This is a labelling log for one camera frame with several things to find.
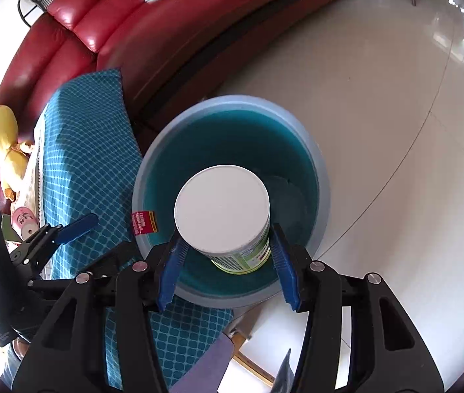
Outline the white green lidded jar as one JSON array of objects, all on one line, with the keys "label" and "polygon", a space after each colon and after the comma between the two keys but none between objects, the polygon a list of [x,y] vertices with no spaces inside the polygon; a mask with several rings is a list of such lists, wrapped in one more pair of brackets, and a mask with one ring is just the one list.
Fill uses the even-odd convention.
[{"label": "white green lidded jar", "polygon": [[179,191],[173,215],[182,239],[225,273],[252,273],[270,257],[269,195],[248,169],[217,165],[199,171]]}]

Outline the pink paper cup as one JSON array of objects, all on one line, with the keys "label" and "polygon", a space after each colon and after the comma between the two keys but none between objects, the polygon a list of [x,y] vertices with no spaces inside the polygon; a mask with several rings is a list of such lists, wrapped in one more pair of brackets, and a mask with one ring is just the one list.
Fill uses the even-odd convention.
[{"label": "pink paper cup", "polygon": [[11,227],[22,240],[28,239],[39,230],[36,216],[27,207],[18,207],[11,213]]}]

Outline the blue grey trash bucket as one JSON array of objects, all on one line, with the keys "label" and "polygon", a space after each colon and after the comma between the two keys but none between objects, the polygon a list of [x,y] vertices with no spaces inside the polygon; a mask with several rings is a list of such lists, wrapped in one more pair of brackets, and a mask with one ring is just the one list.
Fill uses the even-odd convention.
[{"label": "blue grey trash bucket", "polygon": [[316,254],[330,200],[323,154],[299,120],[270,101],[228,95],[187,109],[148,148],[132,230],[141,254],[173,234],[185,239],[179,297],[238,308],[280,290],[269,228]]}]

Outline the patterned blue beige tablecloth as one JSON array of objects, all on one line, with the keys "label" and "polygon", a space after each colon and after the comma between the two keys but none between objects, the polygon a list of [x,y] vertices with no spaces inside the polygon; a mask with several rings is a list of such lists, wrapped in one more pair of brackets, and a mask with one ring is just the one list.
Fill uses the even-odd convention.
[{"label": "patterned blue beige tablecloth", "polygon": [[[39,163],[39,218],[67,225],[82,215],[96,227],[58,248],[51,277],[70,279],[86,265],[132,240],[132,191],[142,156],[132,133],[116,69],[80,75],[58,88],[34,130]],[[174,297],[149,317],[159,364],[171,392],[215,392],[233,345],[223,333],[229,309]]]}]

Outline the yellow chick plush toy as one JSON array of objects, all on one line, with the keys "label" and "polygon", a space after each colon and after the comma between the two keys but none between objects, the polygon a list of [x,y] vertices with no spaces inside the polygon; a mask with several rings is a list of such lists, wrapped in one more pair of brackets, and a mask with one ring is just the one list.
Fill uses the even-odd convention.
[{"label": "yellow chick plush toy", "polygon": [[31,141],[19,140],[13,111],[7,105],[0,105],[0,186],[10,202],[21,191],[32,150]]}]

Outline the red leather sofa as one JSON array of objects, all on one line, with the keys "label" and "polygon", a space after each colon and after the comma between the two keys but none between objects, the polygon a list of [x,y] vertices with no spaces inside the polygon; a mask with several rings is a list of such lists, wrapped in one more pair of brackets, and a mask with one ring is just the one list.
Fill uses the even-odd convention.
[{"label": "red leather sofa", "polygon": [[32,136],[51,95],[80,75],[119,70],[141,151],[278,36],[333,0],[54,0],[0,84],[0,104]]}]

